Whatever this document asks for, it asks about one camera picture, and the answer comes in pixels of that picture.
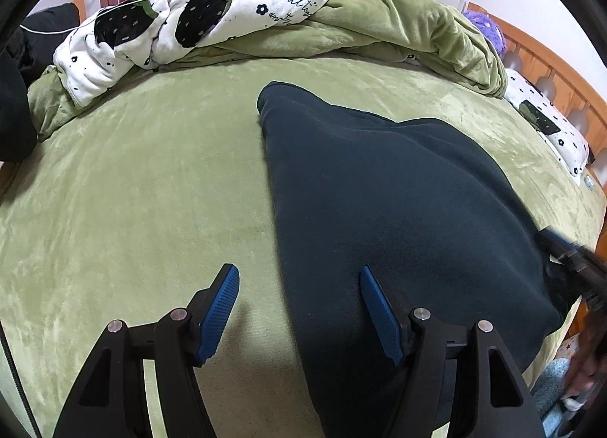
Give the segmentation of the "person's right hand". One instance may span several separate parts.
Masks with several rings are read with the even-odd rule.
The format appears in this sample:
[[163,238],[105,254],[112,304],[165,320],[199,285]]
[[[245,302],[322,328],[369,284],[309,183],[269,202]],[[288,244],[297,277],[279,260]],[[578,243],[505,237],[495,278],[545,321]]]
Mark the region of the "person's right hand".
[[591,390],[600,375],[606,373],[606,357],[599,359],[596,349],[606,333],[606,315],[589,313],[578,334],[578,350],[570,360],[565,376],[566,398]]

